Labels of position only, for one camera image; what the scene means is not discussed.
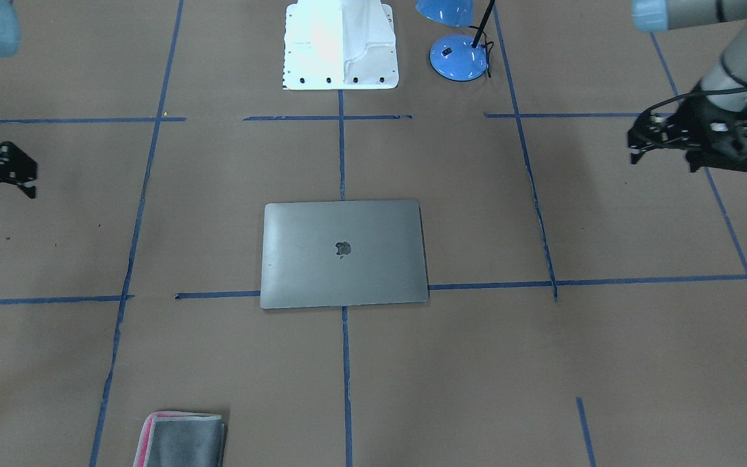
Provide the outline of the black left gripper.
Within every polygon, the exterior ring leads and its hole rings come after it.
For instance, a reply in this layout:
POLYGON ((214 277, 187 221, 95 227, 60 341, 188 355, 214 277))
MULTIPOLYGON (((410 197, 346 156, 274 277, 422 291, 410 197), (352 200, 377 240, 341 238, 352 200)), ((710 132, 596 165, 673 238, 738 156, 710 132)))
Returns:
POLYGON ((693 118, 689 135, 698 145, 685 154, 689 171, 716 168, 747 173, 747 100, 742 110, 732 112, 706 97, 693 97, 685 100, 685 111, 693 118))

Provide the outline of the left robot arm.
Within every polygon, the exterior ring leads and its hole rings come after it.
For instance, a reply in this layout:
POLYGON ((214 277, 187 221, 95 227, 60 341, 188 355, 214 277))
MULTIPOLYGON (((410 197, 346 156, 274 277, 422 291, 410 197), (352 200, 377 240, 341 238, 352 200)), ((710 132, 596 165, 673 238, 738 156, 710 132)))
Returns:
POLYGON ((626 133, 630 162, 653 150, 679 150, 691 172, 703 168, 747 173, 747 1, 634 1, 641 32, 719 32, 717 59, 693 89, 653 104, 626 133))

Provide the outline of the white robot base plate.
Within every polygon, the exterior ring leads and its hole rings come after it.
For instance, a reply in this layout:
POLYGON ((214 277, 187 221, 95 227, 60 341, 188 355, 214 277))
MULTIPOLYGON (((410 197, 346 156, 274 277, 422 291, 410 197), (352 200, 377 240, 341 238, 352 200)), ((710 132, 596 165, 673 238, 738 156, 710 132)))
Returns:
POLYGON ((391 6, 381 1, 296 1, 285 9, 285 90, 398 86, 391 6))

